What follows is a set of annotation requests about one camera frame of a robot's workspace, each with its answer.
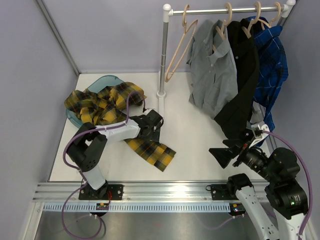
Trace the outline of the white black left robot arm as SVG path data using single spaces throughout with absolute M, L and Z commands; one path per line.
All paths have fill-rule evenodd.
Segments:
M 143 140 L 147 143 L 158 141 L 163 117 L 153 109 L 146 114 L 131 116 L 119 123 L 97 125 L 82 124 L 63 151 L 63 161 L 71 166 L 66 156 L 75 163 L 84 183 L 80 187 L 79 200 L 114 200 L 123 198 L 122 184 L 111 184 L 102 175 L 99 161 L 105 146 L 127 139 Z

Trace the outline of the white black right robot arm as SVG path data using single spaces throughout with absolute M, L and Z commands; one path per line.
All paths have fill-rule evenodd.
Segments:
M 302 240 L 303 222 L 309 206 L 307 194 L 296 180 L 300 171 L 297 155 L 284 147 L 276 148 L 270 156 L 258 147 L 239 140 L 224 140 L 225 148 L 208 151 L 225 169 L 232 159 L 234 167 L 245 164 L 268 182 L 264 191 L 274 210 L 277 226 L 271 222 L 258 200 L 253 183 L 245 173 L 229 176 L 224 188 L 209 186 L 214 199 L 217 194 L 238 199 L 261 240 Z

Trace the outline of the yellow plaid shirt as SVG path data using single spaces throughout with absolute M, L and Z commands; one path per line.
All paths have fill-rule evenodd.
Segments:
M 140 106 L 146 98 L 144 90 L 132 82 L 106 86 L 95 93 L 89 89 L 73 91 L 64 101 L 67 110 L 73 112 L 84 124 L 109 125 L 126 119 L 125 110 Z M 126 139 L 126 144 L 142 159 L 160 171 L 164 171 L 176 152 L 165 144 L 142 139 Z

